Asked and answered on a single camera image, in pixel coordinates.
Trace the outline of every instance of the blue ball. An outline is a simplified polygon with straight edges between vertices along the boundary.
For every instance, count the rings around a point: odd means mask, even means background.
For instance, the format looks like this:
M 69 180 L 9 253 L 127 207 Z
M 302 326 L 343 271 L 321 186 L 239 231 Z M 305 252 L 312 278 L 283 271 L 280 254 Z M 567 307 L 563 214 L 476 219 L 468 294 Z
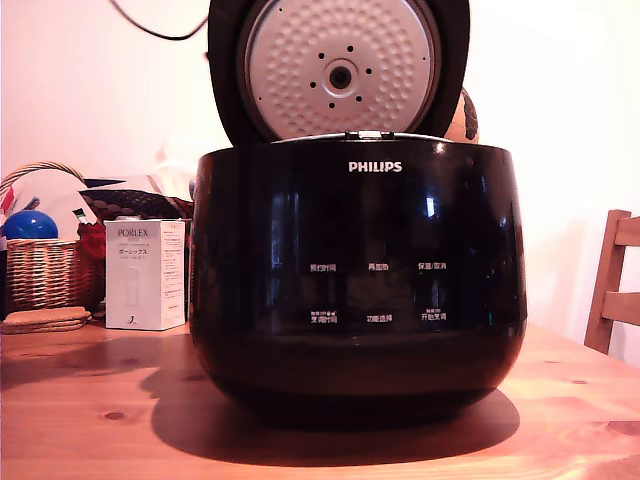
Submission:
M 11 215 L 4 224 L 7 240 L 16 238 L 58 238 L 58 226 L 46 213 L 23 210 Z

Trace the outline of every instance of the glossy black surface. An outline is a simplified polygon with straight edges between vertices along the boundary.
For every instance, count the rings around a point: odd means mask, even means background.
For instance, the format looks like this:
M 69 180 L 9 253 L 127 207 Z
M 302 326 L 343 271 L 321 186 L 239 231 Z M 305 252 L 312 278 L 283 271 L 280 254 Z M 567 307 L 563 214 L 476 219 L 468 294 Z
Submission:
M 192 231 L 199 358 L 223 391 L 281 420 L 455 412 L 520 350 L 521 231 L 497 148 L 316 140 L 209 154 Z

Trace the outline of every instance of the wooden chair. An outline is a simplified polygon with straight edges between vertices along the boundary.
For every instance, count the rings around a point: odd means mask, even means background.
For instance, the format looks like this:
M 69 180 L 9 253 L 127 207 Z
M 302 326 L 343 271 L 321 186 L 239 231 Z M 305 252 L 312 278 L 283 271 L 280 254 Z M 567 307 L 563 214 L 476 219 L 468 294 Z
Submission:
M 600 265 L 591 302 L 584 344 L 609 353 L 613 322 L 640 326 L 640 293 L 620 293 L 622 263 L 627 247 L 640 246 L 640 217 L 610 210 L 604 232 Z

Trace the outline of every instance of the wicker basket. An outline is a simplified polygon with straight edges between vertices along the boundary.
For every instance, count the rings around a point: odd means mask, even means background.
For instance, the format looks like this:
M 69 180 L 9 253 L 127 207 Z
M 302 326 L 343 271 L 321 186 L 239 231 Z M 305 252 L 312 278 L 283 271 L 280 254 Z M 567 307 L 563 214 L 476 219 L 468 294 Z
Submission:
M 27 173 L 54 169 L 75 170 L 51 162 L 22 167 L 0 185 L 0 196 Z M 105 292 L 104 262 L 86 255 L 77 241 L 9 240 L 7 242 L 7 313 L 40 308 L 82 306 L 93 310 Z

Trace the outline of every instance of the philips logo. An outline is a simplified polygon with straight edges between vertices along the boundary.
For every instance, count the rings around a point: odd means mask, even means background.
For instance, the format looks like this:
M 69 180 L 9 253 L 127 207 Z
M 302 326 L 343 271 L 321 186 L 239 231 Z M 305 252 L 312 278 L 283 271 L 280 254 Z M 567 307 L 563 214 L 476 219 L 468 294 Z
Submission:
M 349 172 L 401 172 L 402 162 L 349 162 Z

